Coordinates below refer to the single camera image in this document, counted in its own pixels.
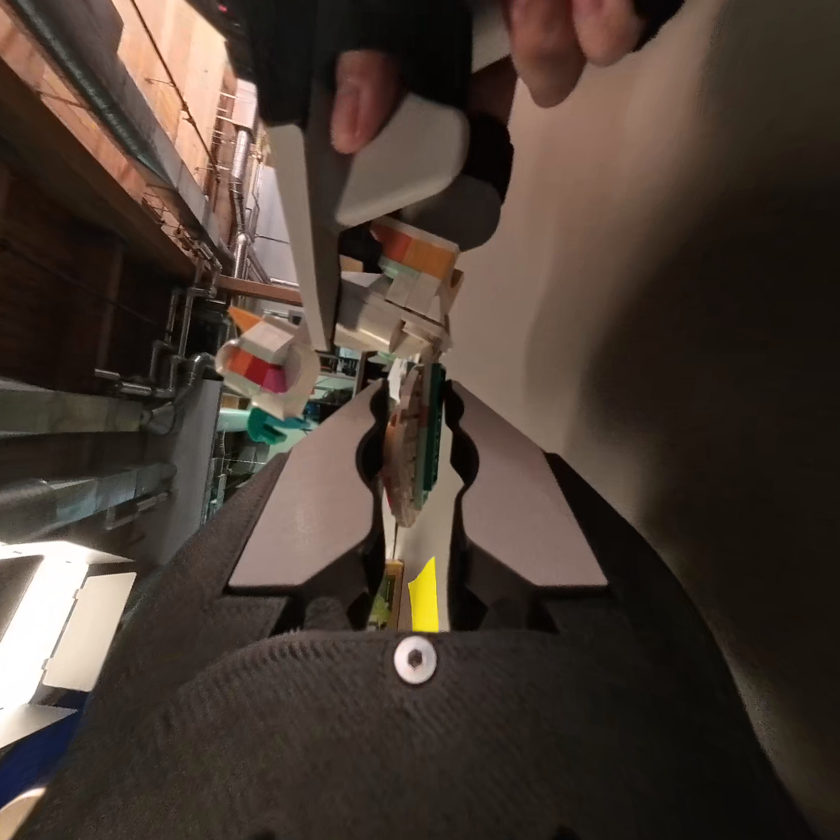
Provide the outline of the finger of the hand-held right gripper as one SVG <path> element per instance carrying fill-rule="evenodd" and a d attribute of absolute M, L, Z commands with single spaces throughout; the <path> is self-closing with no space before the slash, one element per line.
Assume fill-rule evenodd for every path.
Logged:
<path fill-rule="evenodd" d="M 461 174 L 442 192 L 395 213 L 404 224 L 455 244 L 460 251 L 483 246 L 497 230 L 501 199 L 488 182 Z"/>
<path fill-rule="evenodd" d="M 332 100 L 312 91 L 308 118 L 268 124 L 280 202 L 309 338 L 332 347 L 340 301 L 342 232 L 441 193 L 461 173 L 469 147 L 462 111 L 413 94 L 356 154 L 331 142 Z"/>

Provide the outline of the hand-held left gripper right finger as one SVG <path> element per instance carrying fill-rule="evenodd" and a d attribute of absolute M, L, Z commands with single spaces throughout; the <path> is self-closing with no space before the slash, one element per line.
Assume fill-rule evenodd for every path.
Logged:
<path fill-rule="evenodd" d="M 445 418 L 461 479 L 450 568 L 469 592 L 602 592 L 607 580 L 546 454 L 456 381 Z"/>

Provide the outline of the silver air duct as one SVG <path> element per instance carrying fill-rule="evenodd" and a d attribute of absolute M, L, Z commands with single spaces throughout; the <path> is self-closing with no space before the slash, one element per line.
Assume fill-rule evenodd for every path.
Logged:
<path fill-rule="evenodd" d="M 263 271 L 256 254 L 259 189 L 264 171 L 264 151 L 255 129 L 234 124 L 234 151 L 228 171 L 228 195 L 234 219 L 234 278 L 246 280 L 249 272 Z"/>

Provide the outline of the person's right hand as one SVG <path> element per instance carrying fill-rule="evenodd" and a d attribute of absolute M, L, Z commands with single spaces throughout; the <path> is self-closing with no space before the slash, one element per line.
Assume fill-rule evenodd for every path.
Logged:
<path fill-rule="evenodd" d="M 508 58 L 470 81 L 466 110 L 508 124 L 523 82 L 541 109 L 570 96 L 588 65 L 608 67 L 642 43 L 648 20 L 630 1 L 501 2 Z M 357 154 L 383 130 L 403 99 L 397 59 L 376 49 L 343 53 L 335 68 L 330 137 L 341 154 Z"/>

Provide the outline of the yellow lego box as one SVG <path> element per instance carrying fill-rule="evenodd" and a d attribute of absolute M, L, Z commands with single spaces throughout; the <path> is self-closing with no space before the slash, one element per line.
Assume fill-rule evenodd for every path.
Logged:
<path fill-rule="evenodd" d="M 387 560 L 367 621 L 370 631 L 397 629 L 403 593 L 404 562 Z"/>

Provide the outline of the wooden support post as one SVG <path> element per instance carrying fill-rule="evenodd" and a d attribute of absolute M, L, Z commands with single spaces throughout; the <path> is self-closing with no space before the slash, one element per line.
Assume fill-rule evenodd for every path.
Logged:
<path fill-rule="evenodd" d="M 277 283 L 265 283 L 225 275 L 219 275 L 216 278 L 215 287 L 235 296 L 302 307 L 301 294 L 297 287 L 287 287 Z"/>

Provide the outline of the ceiling light panel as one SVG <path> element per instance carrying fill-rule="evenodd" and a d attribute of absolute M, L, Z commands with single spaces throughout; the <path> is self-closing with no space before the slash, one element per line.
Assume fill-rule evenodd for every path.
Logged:
<path fill-rule="evenodd" d="M 96 685 L 137 579 L 136 564 L 73 542 L 2 543 L 1 747 L 74 710 L 56 692 Z"/>

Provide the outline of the yellow sticky note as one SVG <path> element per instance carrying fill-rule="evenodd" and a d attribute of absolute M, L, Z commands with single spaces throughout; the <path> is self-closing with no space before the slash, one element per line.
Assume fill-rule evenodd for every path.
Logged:
<path fill-rule="evenodd" d="M 439 632 L 439 607 L 436 559 L 425 563 L 419 575 L 408 583 L 412 612 L 412 630 L 416 633 Z"/>

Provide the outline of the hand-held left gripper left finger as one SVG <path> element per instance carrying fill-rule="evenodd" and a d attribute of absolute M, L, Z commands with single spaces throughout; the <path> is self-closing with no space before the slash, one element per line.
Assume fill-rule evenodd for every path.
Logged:
<path fill-rule="evenodd" d="M 289 453 L 229 579 L 235 592 L 375 592 L 384 571 L 386 380 Z"/>

